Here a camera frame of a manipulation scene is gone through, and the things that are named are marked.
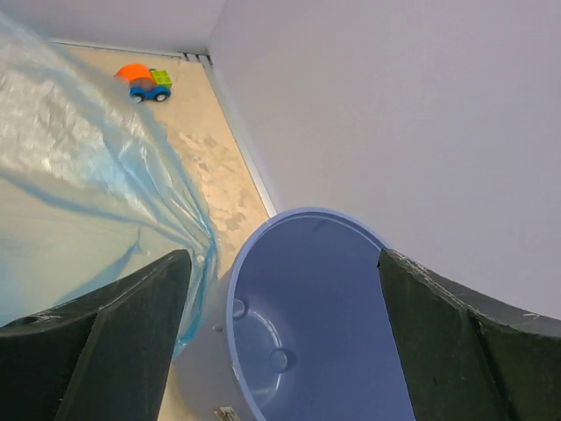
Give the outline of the single blue trash bag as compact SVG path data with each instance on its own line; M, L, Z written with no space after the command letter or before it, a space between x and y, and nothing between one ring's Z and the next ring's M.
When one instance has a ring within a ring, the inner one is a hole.
M174 250L192 261L181 351L217 275L208 205L167 131L122 82L2 16L2 324Z

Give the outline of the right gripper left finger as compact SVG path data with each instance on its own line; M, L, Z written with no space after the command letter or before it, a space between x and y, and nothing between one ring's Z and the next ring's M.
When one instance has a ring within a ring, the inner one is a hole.
M191 274L185 250L1 329L3 420L155 420Z

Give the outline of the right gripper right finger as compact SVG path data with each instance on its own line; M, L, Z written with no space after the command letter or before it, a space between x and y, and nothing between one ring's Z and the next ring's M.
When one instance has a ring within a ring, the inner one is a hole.
M558 420L560 322L485 296L393 249L378 268L418 420Z

